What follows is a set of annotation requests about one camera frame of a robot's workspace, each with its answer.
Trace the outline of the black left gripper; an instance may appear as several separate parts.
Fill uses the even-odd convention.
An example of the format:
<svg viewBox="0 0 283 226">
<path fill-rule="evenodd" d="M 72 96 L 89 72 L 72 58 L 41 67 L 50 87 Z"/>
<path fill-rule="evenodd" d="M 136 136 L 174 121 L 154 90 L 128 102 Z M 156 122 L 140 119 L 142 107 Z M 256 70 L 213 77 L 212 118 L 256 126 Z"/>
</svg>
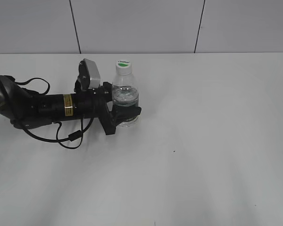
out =
<svg viewBox="0 0 283 226">
<path fill-rule="evenodd" d="M 117 106 L 112 107 L 110 112 L 107 103 L 112 101 L 112 84 L 103 82 L 101 86 L 93 90 L 93 108 L 106 135 L 114 135 L 116 126 L 130 126 L 135 123 L 142 112 L 139 106 Z"/>
</svg>

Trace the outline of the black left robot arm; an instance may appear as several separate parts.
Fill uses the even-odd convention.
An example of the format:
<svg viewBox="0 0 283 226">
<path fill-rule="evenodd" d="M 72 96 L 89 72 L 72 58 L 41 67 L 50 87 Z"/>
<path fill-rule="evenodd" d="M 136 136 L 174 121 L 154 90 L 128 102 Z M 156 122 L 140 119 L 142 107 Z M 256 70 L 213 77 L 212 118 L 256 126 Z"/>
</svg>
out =
<svg viewBox="0 0 283 226">
<path fill-rule="evenodd" d="M 106 135 L 113 135 L 122 122 L 141 114 L 141 107 L 116 107 L 108 109 L 112 101 L 112 85 L 104 82 L 97 88 L 81 90 L 75 83 L 71 94 L 50 95 L 25 89 L 24 83 L 15 82 L 12 76 L 0 75 L 0 114 L 17 129 L 35 129 L 62 121 L 98 118 Z"/>
</svg>

